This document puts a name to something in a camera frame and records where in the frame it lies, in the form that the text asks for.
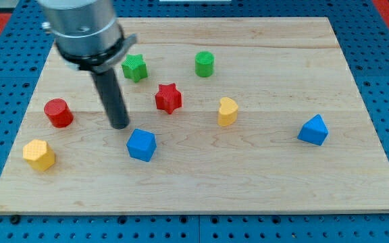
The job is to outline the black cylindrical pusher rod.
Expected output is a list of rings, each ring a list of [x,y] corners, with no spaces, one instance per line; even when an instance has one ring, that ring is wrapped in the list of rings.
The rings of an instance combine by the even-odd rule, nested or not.
[[[114,69],[100,74],[92,72],[91,76],[111,127],[118,130],[127,127],[130,118]]]

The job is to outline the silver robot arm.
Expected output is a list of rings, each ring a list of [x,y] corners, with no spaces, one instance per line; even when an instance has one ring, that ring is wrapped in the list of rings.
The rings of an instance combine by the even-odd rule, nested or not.
[[[76,70],[88,71],[112,128],[130,123],[114,66],[136,44],[124,35],[109,0],[38,0],[46,17],[43,30],[52,34],[62,58]]]

